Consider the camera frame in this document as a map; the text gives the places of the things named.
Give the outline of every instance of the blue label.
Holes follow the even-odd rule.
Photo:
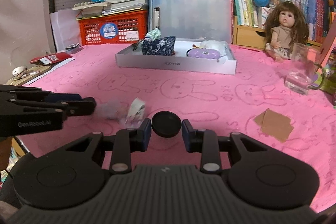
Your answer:
[[[106,39],[115,38],[118,35],[118,27],[114,23],[105,23],[100,28],[100,35]]]

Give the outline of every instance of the round black lens cap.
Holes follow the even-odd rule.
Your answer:
[[[181,119],[172,112],[160,111],[152,118],[153,131],[163,138],[176,136],[181,129]]]

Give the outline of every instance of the water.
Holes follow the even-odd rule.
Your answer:
[[[285,80],[285,86],[302,95],[308,93],[311,83],[312,80],[300,72],[290,72]]]

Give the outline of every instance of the doll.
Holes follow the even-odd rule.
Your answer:
[[[306,44],[309,29],[298,7],[286,1],[278,4],[265,22],[266,52],[276,61],[290,59],[295,42]]]

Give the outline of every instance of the wooden drawer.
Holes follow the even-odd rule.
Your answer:
[[[265,33],[251,30],[251,28],[238,28],[236,44],[240,46],[265,49]]]

